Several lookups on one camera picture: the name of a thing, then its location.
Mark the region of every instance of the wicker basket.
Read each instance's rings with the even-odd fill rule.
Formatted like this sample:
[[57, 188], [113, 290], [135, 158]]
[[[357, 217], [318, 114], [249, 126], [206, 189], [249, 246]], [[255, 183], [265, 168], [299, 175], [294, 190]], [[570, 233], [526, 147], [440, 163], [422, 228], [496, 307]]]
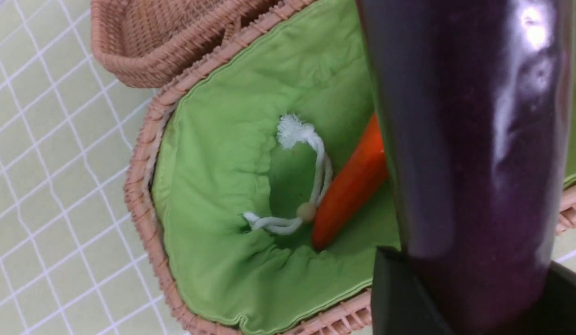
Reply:
[[130, 87], [162, 87], [278, 0], [92, 0], [92, 52]]
[[[150, 185], [154, 165], [160, 147], [165, 125], [173, 114], [177, 102], [207, 75], [219, 66], [228, 63], [239, 51], [249, 46], [278, 23], [289, 19], [315, 0], [286, 0], [269, 9], [248, 27], [242, 28], [233, 38], [225, 41], [212, 53], [186, 69], [163, 87], [153, 98], [141, 128], [137, 145], [133, 150], [131, 164], [124, 186], [125, 200], [132, 220], [139, 233], [160, 289], [166, 297], [166, 303], [172, 310], [173, 317], [183, 328], [199, 335], [241, 335], [234, 328], [204, 320], [193, 314], [177, 289], [175, 279], [168, 266], [168, 259], [163, 244], [163, 229], [156, 217], [150, 194]], [[562, 212], [557, 225], [560, 234], [568, 228], [576, 227], [576, 185], [563, 195]], [[286, 332], [288, 335], [345, 335], [353, 330], [371, 324], [371, 293], [366, 290], [356, 297], [343, 301], [318, 316], [302, 322], [296, 328]]]

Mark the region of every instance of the white grid lines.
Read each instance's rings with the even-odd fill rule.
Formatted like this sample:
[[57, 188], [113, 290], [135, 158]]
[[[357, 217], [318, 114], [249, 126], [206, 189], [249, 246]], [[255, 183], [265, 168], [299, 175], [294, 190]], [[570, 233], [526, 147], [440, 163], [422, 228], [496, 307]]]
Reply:
[[[139, 266], [138, 266], [139, 261], [144, 260], [147, 257], [147, 255], [145, 253], [143, 253], [139, 257], [134, 257], [132, 250], [131, 250], [131, 247], [130, 247], [130, 244], [126, 240], [127, 238], [124, 236], [124, 234], [122, 233], [122, 230], [120, 229], [120, 224], [122, 222], [125, 222], [126, 220], [128, 220], [130, 218], [130, 215], [126, 214], [122, 218], [116, 218], [115, 211], [113, 210], [111, 204], [109, 203], [109, 199], [108, 199], [107, 195], [105, 194], [105, 187], [107, 185], [109, 185], [113, 180], [115, 180], [116, 178], [119, 178], [122, 174], [124, 174], [126, 171], [126, 168], [116, 172], [114, 175], [110, 176], [109, 178], [106, 178], [106, 180], [103, 180], [103, 182], [100, 182], [100, 178], [98, 178], [98, 176], [96, 175], [96, 172], [94, 172], [94, 170], [92, 169], [92, 166], [90, 165], [90, 162], [88, 161], [88, 157], [87, 157], [88, 151], [96, 148], [96, 146], [98, 144], [103, 142], [105, 139], [107, 139], [109, 136], [111, 136], [114, 132], [118, 132], [120, 134], [120, 137], [122, 138], [122, 141], [124, 142], [124, 145], [129, 150], [128, 155], [130, 155], [130, 150], [132, 149], [132, 144], [130, 143], [129, 139], [127, 138], [127, 136], [123, 130], [122, 125], [124, 125], [131, 118], [137, 116], [137, 113], [141, 113], [145, 109], [145, 107], [147, 106], [149, 101], [141, 102], [141, 104], [137, 108], [135, 108], [135, 110], [133, 110], [130, 114], [128, 114], [124, 118], [121, 119], [119, 117], [119, 115], [116, 112], [116, 109], [114, 107], [114, 104], [113, 104], [113, 102], [112, 102], [112, 100], [108, 94], [108, 90], [111, 89], [111, 87], [113, 87], [113, 85], [116, 85], [117, 82], [115, 81], [112, 83], [108, 83], [107, 85], [103, 84], [103, 82], [102, 82], [93, 62], [92, 62], [93, 56], [91, 55], [90, 51], [86, 49], [86, 47], [83, 43], [83, 40], [81, 38], [81, 35], [77, 30], [76, 25], [80, 21], [82, 21], [88, 17], [88, 15], [89, 15], [88, 10], [86, 10], [86, 12], [83, 13], [82, 15], [80, 15], [80, 17], [78, 17], [77, 19], [72, 20], [71, 15], [70, 15], [67, 7], [65, 6], [65, 4], [61, 0], [49, 0], [46, 3], [42, 4], [38, 9], [35, 10], [35, 12], [28, 19], [26, 19], [18, 1], [17, 0], [12, 0], [12, 1], [14, 3], [16, 10], [18, 11], [18, 14], [20, 15], [20, 17], [22, 19], [22, 24], [19, 27], [17, 27], [13, 32], [11, 32], [11, 34], [8, 34], [8, 36], [6, 38], [4, 38], [4, 40], [1, 41], [0, 47], [10, 38], [14, 38], [16, 32], [19, 32], [19, 33], [25, 32], [26, 35], [29, 36], [29, 38], [31, 39], [31, 41], [33, 43], [33, 49], [35, 50], [35, 55], [33, 55], [31, 57], [31, 59], [27, 60], [21, 68], [19, 68], [18, 70], [15, 70], [12, 74], [7, 73], [7, 70], [5, 69], [4, 64], [2, 63], [2, 60], [0, 59], [0, 69], [1, 69], [1, 72], [2, 72], [2, 75], [4, 76], [4, 78], [6, 78], [5, 82], [0, 84], [0, 91], [3, 89], [9, 89], [9, 93], [11, 94], [11, 96], [14, 100], [15, 106], [16, 106], [16, 114], [14, 116], [12, 116], [11, 119], [7, 120], [6, 123], [4, 123], [3, 125], [0, 126], [0, 134], [4, 131], [7, 131], [7, 129], [10, 129], [10, 126], [15, 121], [21, 120], [24, 127], [25, 127], [25, 130], [27, 131], [27, 133], [29, 135], [29, 138], [31, 139], [31, 146], [28, 147], [27, 149], [25, 149], [22, 153], [18, 153], [17, 157], [14, 160], [10, 161], [8, 164], [3, 164], [3, 161], [1, 161], [1, 159], [0, 159], [0, 177], [3, 176], [5, 178], [5, 180], [7, 182], [7, 186], [9, 188], [9, 193], [14, 198], [14, 204], [12, 204], [6, 210], [3, 210], [1, 212], [0, 220], [2, 218], [4, 218], [5, 215], [7, 215], [9, 212], [16, 210], [16, 212], [18, 214], [18, 216], [17, 216], [18, 221], [20, 221], [20, 224], [24, 227], [24, 230], [26, 231], [26, 238], [24, 238], [22, 241], [19, 241], [14, 246], [12, 246], [10, 250], [8, 250], [7, 252], [4, 252], [2, 255], [0, 255], [0, 268], [1, 268], [1, 271], [3, 272], [3, 274], [5, 275], [7, 282], [9, 283], [9, 290], [10, 290], [9, 295], [5, 299], [0, 301], [0, 308], [3, 307], [3, 305], [5, 303], [8, 303], [11, 300], [14, 301], [14, 303], [16, 303], [17, 308], [18, 308], [18, 313], [20, 315], [20, 319], [22, 321], [22, 324], [25, 327], [23, 335], [29, 334], [31, 331], [33, 331], [34, 329], [37, 329], [39, 326], [41, 326], [42, 324], [44, 324], [48, 320], [51, 320], [52, 318], [54, 318], [54, 316], [57, 316], [57, 315], [62, 316], [62, 318], [66, 324], [66, 327], [67, 327], [67, 332], [70, 334], [73, 334], [73, 328], [72, 328], [71, 324], [69, 324], [69, 320], [67, 319], [67, 315], [65, 314], [65, 310], [68, 307], [70, 307], [71, 305], [73, 305], [74, 303], [79, 302], [83, 297], [86, 297], [90, 293], [95, 292], [98, 295], [100, 303], [101, 303], [103, 309], [105, 310], [107, 318], [110, 322], [110, 326], [108, 326], [106, 329], [103, 329], [100, 332], [101, 334], [109, 332], [109, 331], [113, 331], [114, 333], [118, 334], [118, 326], [120, 324], [129, 320], [130, 318], [133, 318], [133, 316], [135, 316], [137, 313], [139, 313], [142, 310], [145, 310], [147, 308], [152, 309], [153, 313], [156, 315], [156, 317], [158, 319], [159, 327], [161, 328], [162, 333], [167, 334], [166, 327], [165, 327], [165, 324], [163, 322], [163, 318], [160, 314], [160, 311], [156, 307], [156, 303], [158, 303], [162, 299], [162, 295], [158, 295], [158, 296], [152, 295], [151, 291], [148, 288], [148, 284], [146, 282], [146, 279], [143, 277], [143, 274], [141, 273]], [[66, 19], [68, 21], [69, 26], [67, 28], [65, 28], [65, 30], [60, 32], [56, 36], [56, 38], [52, 39], [52, 41], [50, 41], [45, 47], [40, 48], [37, 41], [35, 40], [33, 33], [31, 32], [31, 29], [28, 26], [28, 21], [29, 21], [29, 19], [36, 16], [46, 6], [52, 6], [50, 4], [56, 4], [57, 6], [62, 8], [63, 12], [65, 13], [65, 16], [66, 16]], [[79, 63], [75, 64], [75, 66], [73, 66], [71, 69], [67, 70], [66, 73], [61, 78], [59, 78], [58, 80], [54, 80], [54, 78], [52, 77], [52, 74], [50, 72], [50, 68], [48, 68], [48, 65], [46, 63], [44, 52], [46, 50], [48, 50], [51, 46], [56, 44], [56, 42], [58, 42], [60, 39], [62, 39], [69, 32], [71, 32], [72, 34], [75, 35], [75, 38], [79, 44], [79, 47], [83, 51], [83, 54], [85, 55], [85, 57]], [[30, 66], [33, 62], [36, 62], [36, 61], [39, 62], [39, 64], [41, 65], [41, 68], [46, 73], [49, 86], [46, 87], [46, 89], [44, 89], [44, 91], [42, 93], [40, 93], [37, 97], [33, 98], [29, 104], [27, 104], [26, 106], [22, 106], [20, 104], [20, 102], [18, 101], [18, 97], [17, 97], [17, 94], [15, 92], [15, 89], [11, 85], [11, 80], [16, 78], [18, 75], [22, 74], [22, 72], [24, 70], [26, 70], [26, 68], [28, 66]], [[88, 101], [84, 102], [82, 104], [82, 106], [80, 106], [76, 110], [69, 111], [69, 110], [67, 110], [67, 108], [64, 104], [64, 101], [63, 101], [63, 97], [61, 96], [61, 94], [59, 92], [59, 84], [61, 84], [64, 80], [69, 78], [69, 76], [73, 75], [77, 70], [79, 70], [79, 68], [81, 68], [82, 66], [86, 66], [86, 65], [88, 65], [88, 67], [90, 68], [92, 75], [94, 77], [94, 80], [96, 80], [97, 84], [99, 85], [100, 92], [98, 94], [96, 94], [94, 97], [90, 98]], [[56, 100], [58, 101], [58, 105], [60, 106], [60, 108], [62, 109], [62, 111], [64, 113], [64, 119], [61, 120], [58, 123], [58, 125], [56, 125], [56, 127], [51, 128], [47, 132], [46, 135], [42, 135], [40, 138], [36, 138], [32, 133], [29, 121], [27, 119], [26, 112], [30, 108], [32, 108], [32, 106], [35, 106], [35, 104], [39, 103], [39, 101], [41, 101], [46, 95], [52, 94], [52, 93], [54, 93]], [[104, 98], [105, 101], [107, 102], [107, 106], [110, 109], [110, 112], [112, 113], [112, 116], [114, 118], [115, 126], [112, 127], [111, 129], [109, 129], [108, 131], [106, 131], [105, 133], [101, 134], [99, 136], [99, 138], [97, 138], [97, 140], [93, 141], [93, 143], [91, 143], [87, 146], [84, 146], [82, 143], [82, 140], [78, 134], [78, 128], [77, 128], [78, 125], [75, 125], [73, 123], [73, 118], [77, 114], [81, 113], [90, 104], [92, 104], [92, 102], [96, 101], [99, 98]], [[73, 137], [75, 139], [75, 144], [79, 148], [79, 153], [77, 155], [75, 155], [75, 157], [70, 159], [70, 161], [66, 162], [64, 165], [62, 165], [58, 169], [56, 169], [56, 171], [51, 173], [51, 172], [49, 172], [49, 170], [47, 168], [46, 159], [45, 159], [45, 157], [43, 157], [42, 152], [40, 151], [39, 144], [43, 143], [45, 140], [48, 140], [48, 138], [51, 138], [52, 136], [54, 136], [54, 134], [56, 134], [56, 132], [61, 127], [66, 127], [66, 126], [69, 126], [71, 128], [71, 132], [72, 132]], [[33, 187], [33, 189], [31, 189], [31, 191], [27, 192], [25, 195], [22, 195], [22, 196], [20, 196], [20, 198], [18, 198], [18, 196], [14, 190], [14, 187], [12, 185], [11, 177], [9, 176], [9, 174], [7, 172], [12, 166], [14, 166], [16, 163], [19, 163], [20, 161], [22, 161], [22, 159], [24, 159], [24, 157], [26, 157], [29, 154], [37, 155], [37, 158], [38, 158], [39, 163], [41, 165], [41, 169], [43, 170], [46, 178], [41, 183], [39, 183], [39, 185], [35, 185], [35, 187]], [[81, 199], [75, 201], [75, 203], [68, 206], [68, 208], [65, 208], [65, 206], [63, 205], [63, 202], [59, 198], [59, 195], [56, 193], [56, 191], [54, 189], [52, 179], [59, 176], [59, 174], [61, 174], [62, 172], [64, 172], [68, 168], [70, 168], [71, 165], [73, 165], [76, 161], [80, 161], [80, 160], [82, 160], [83, 166], [85, 167], [86, 171], [89, 173], [92, 181], [94, 182], [95, 185], [97, 185], [97, 187], [94, 188], [89, 193], [87, 193], [86, 195], [82, 196]], [[50, 195], [52, 196], [52, 198], [54, 199], [54, 201], [58, 205], [60, 213], [58, 215], [56, 215], [54, 218], [50, 219], [48, 222], [43, 223], [43, 225], [41, 227], [39, 227], [38, 229], [36, 229], [35, 231], [32, 231], [28, 227], [28, 225], [26, 224], [24, 218], [22, 217], [20, 208], [21, 208], [21, 204], [23, 203], [23, 201], [29, 199], [29, 197], [31, 197], [32, 195], [35, 195], [35, 193], [37, 193], [43, 187], [48, 188]], [[99, 197], [105, 203], [107, 211], [108, 211], [108, 216], [111, 218], [113, 224], [109, 225], [109, 227], [100, 231], [100, 233], [98, 233], [96, 236], [90, 238], [87, 242], [84, 242], [83, 244], [81, 244], [81, 242], [79, 241], [79, 238], [77, 237], [75, 229], [73, 229], [73, 225], [71, 224], [71, 219], [69, 218], [69, 212], [71, 210], [73, 210], [74, 208], [80, 206], [82, 203], [84, 203], [86, 200], [88, 200], [92, 195], [96, 195], [96, 194], [98, 194]], [[67, 227], [68, 231], [71, 233], [71, 237], [75, 243], [75, 250], [73, 252], [69, 253], [68, 255], [66, 255], [65, 257], [61, 258], [59, 261], [56, 261], [56, 263], [54, 263], [53, 265], [50, 265], [48, 267], [47, 264], [45, 263], [44, 259], [43, 259], [43, 256], [41, 255], [41, 252], [39, 250], [39, 247], [37, 246], [37, 243], [35, 242], [35, 238], [39, 234], [41, 234], [42, 232], [46, 231], [46, 229], [48, 229], [48, 227], [51, 227], [51, 225], [55, 224], [57, 221], [59, 221], [61, 219], [63, 219], [65, 221], [66, 227]], [[112, 232], [112, 231], [115, 231], [116, 234], [118, 235], [118, 237], [120, 238], [120, 240], [122, 241], [122, 244], [124, 245], [126, 254], [130, 257], [131, 262], [128, 263], [127, 265], [125, 265], [124, 267], [118, 269], [117, 271], [115, 271], [115, 273], [108, 275], [105, 279], [103, 279], [101, 281], [97, 281], [95, 275], [92, 272], [92, 267], [88, 263], [88, 260], [84, 254], [84, 250], [86, 249], [86, 247], [97, 242], [98, 240], [103, 238], [106, 234], [108, 234], [109, 232]], [[27, 243], [31, 243], [33, 245], [33, 249], [35, 250], [35, 252], [37, 253], [37, 255], [39, 257], [39, 263], [40, 263], [42, 272], [40, 275], [36, 276], [31, 281], [27, 282], [23, 286], [20, 286], [20, 288], [17, 288], [16, 290], [14, 290], [14, 288], [11, 285], [11, 281], [9, 280], [9, 276], [7, 275], [7, 272], [5, 270], [5, 266], [3, 265], [3, 262], [5, 261], [5, 259], [8, 256], [12, 255], [14, 252], [16, 252], [16, 250], [22, 248], [22, 246], [26, 245]], [[84, 265], [84, 267], [85, 267], [85, 269], [86, 269], [86, 271], [87, 271], [87, 273], [88, 273], [88, 275], [92, 281], [92, 286], [86, 292], [78, 295], [77, 297], [75, 297], [74, 299], [72, 299], [71, 301], [69, 301], [63, 305], [59, 301], [59, 297], [56, 293], [54, 284], [52, 283], [52, 280], [51, 280], [49, 274], [50, 274], [50, 272], [52, 272], [53, 270], [62, 266], [65, 262], [67, 262], [68, 260], [72, 259], [75, 256], [80, 256], [82, 263], [83, 263], [83, 265]], [[104, 299], [103, 293], [101, 292], [100, 288], [101, 288], [101, 286], [103, 286], [103, 284], [106, 284], [107, 282], [113, 280], [114, 278], [119, 276], [122, 272], [124, 272], [128, 269], [133, 269], [133, 273], [135, 273], [137, 275], [137, 277], [139, 278], [139, 280], [141, 282], [141, 286], [143, 287], [143, 290], [145, 291], [146, 296], [148, 298], [148, 302], [146, 304], [144, 304], [142, 307], [140, 307], [139, 309], [131, 312], [127, 316], [122, 317], [120, 320], [114, 320], [114, 318], [111, 315], [111, 312], [109, 310], [109, 305], [106, 302], [106, 300]], [[53, 311], [51, 314], [46, 316], [46, 318], [44, 318], [41, 322], [37, 322], [36, 324], [27, 324], [26, 323], [26, 317], [24, 316], [24, 313], [22, 312], [20, 306], [18, 305], [17, 296], [22, 291], [29, 289], [32, 285], [36, 284], [40, 280], [43, 280], [43, 278], [46, 278], [46, 280], [48, 282], [52, 296], [54, 297], [56, 304], [58, 305], [58, 310]]]
[[569, 259], [572, 259], [575, 256], [576, 256], [576, 249], [560, 256], [559, 258], [556, 259], [556, 261], [558, 263], [564, 263], [565, 261], [568, 261]]

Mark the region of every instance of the orange carrot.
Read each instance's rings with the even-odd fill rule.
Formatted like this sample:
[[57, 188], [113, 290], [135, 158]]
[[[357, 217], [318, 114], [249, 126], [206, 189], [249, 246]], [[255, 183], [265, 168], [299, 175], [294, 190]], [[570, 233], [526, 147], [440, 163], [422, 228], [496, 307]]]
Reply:
[[316, 212], [313, 247], [323, 250], [387, 180], [385, 149], [373, 113], [354, 153], [333, 180]]

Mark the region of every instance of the white cord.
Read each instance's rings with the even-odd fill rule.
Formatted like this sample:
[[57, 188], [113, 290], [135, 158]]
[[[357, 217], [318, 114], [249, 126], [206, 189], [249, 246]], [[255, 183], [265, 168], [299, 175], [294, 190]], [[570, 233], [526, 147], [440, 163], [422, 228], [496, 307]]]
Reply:
[[281, 117], [278, 124], [278, 141], [284, 150], [290, 150], [298, 142], [307, 143], [317, 153], [315, 161], [315, 181], [309, 202], [303, 203], [296, 211], [296, 218], [284, 219], [269, 216], [260, 218], [252, 212], [246, 212], [243, 217], [249, 221], [252, 230], [264, 228], [267, 231], [280, 235], [294, 233], [304, 222], [312, 222], [316, 209], [319, 207], [333, 178], [333, 167], [324, 150], [323, 140], [315, 132], [315, 127], [302, 121], [293, 114]]

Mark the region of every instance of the eggplant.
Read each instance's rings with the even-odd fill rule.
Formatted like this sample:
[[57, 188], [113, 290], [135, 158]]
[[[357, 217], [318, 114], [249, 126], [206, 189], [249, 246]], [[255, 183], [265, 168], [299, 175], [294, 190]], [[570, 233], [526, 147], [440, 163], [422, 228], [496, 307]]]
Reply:
[[402, 250], [461, 334], [521, 333], [551, 264], [573, 0], [357, 0]]

